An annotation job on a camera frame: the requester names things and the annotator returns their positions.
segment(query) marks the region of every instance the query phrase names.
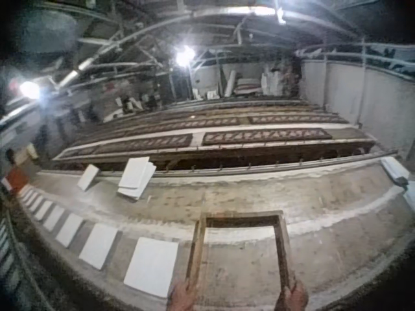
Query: ceiling light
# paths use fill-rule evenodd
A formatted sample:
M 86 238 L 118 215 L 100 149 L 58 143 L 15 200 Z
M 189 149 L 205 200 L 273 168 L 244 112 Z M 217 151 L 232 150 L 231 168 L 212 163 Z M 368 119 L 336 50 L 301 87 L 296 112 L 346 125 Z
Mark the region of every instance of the ceiling light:
M 226 9 L 227 14 L 254 14 L 257 16 L 273 16 L 275 9 L 267 6 L 234 6 Z
M 20 85 L 20 91 L 24 96 L 29 97 L 30 99 L 40 98 L 39 85 L 34 82 L 26 81 L 22 83 Z
M 193 49 L 188 47 L 187 45 L 184 46 L 184 51 L 178 52 L 176 55 L 176 63 L 179 66 L 186 67 L 190 64 L 190 61 L 195 58 L 196 53 Z

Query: red object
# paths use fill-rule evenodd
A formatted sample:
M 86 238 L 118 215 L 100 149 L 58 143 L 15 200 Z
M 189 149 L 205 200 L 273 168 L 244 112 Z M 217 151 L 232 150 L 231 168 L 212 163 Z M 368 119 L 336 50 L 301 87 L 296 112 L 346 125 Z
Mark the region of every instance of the red object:
M 13 188 L 13 194 L 19 193 L 20 190 L 29 182 L 29 179 L 26 177 L 25 173 L 23 173 L 23 171 L 16 166 L 12 168 L 6 178 L 10 186 Z

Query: support column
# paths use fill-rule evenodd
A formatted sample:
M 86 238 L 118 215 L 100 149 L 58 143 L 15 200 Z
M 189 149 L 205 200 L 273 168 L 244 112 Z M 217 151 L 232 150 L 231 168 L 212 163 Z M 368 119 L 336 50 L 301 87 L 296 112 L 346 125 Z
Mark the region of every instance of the support column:
M 362 128 L 361 117 L 363 112 L 364 105 L 364 94 L 366 92 L 366 45 L 364 38 L 362 39 L 362 89 L 359 99 L 359 110 L 356 117 L 356 125 L 359 125 L 359 128 Z
M 324 63 L 323 63 L 323 86 L 322 86 L 322 105 L 323 110 L 327 111 L 327 34 L 324 36 L 324 47 L 323 47 L 323 53 L 324 53 Z
M 187 70 L 189 71 L 189 78 L 186 78 L 187 88 L 189 89 L 189 99 L 193 100 L 192 69 L 190 65 L 187 66 Z
M 324 63 L 323 63 L 323 110 L 327 111 L 327 55 L 324 55 Z
M 174 102 L 177 102 L 176 89 L 174 88 L 174 83 L 173 83 L 173 78 L 171 76 L 171 73 L 169 73 L 169 82 L 170 82 L 171 93 L 173 95 Z
M 222 81 L 220 81 L 220 65 L 219 65 L 219 59 L 218 59 L 218 53 L 216 53 L 216 68 L 218 71 L 218 81 L 219 81 L 219 96 L 223 97 L 224 93 L 223 93 L 223 85 L 222 85 Z

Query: stack of paper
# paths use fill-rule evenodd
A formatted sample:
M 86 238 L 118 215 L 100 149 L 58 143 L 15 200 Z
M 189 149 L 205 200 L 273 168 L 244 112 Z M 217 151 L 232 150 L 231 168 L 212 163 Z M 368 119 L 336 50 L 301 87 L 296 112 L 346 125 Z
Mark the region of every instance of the stack of paper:
M 138 200 L 156 171 L 149 157 L 129 159 L 118 184 L 118 192 Z

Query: wooden frame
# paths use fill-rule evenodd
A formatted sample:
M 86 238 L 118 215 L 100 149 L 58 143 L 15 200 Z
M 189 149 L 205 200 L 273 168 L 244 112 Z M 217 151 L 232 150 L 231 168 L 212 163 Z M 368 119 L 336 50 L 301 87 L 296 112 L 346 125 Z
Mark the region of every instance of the wooden frame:
M 200 220 L 195 225 L 189 264 L 187 265 L 186 277 L 189 280 L 189 289 L 196 288 L 198 282 L 206 228 L 266 226 L 272 226 L 275 232 L 281 290 L 284 287 L 294 288 L 295 276 L 292 269 L 287 225 L 282 211 L 271 211 L 260 213 L 202 214 Z

